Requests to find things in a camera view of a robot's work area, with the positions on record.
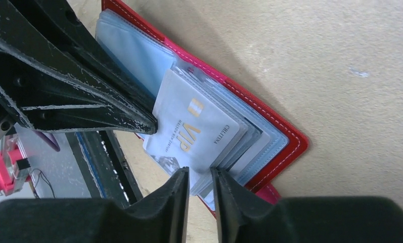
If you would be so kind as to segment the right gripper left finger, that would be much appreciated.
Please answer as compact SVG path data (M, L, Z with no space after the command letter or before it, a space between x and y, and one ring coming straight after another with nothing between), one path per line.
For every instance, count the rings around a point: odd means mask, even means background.
M103 198L0 203L0 242L185 242L189 169L126 209Z

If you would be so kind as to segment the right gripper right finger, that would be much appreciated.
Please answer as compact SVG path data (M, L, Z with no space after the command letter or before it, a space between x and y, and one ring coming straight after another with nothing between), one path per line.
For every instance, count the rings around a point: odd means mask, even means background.
M380 196L287 197L274 205L211 169L220 242L403 242L403 210Z

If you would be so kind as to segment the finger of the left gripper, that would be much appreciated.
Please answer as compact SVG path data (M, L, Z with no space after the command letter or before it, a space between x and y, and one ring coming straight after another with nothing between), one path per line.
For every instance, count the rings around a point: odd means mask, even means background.
M0 135L14 124L154 134L154 101L67 1L0 1Z

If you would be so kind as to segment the red card holder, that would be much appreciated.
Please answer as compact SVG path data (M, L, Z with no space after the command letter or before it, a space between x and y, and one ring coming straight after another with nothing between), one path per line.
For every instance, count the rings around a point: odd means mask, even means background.
M275 204L271 180L308 148L308 138L237 82L198 59L123 1L102 1L96 39L155 99L157 132L140 134L168 174L190 169L190 193L214 212L211 168Z

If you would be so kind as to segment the white VIP card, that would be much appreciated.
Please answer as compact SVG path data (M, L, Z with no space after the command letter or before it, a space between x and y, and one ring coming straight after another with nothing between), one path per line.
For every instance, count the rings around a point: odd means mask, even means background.
M158 130L145 139L146 153L174 158L199 174L220 162L245 132L241 121L176 69L166 71L153 114Z

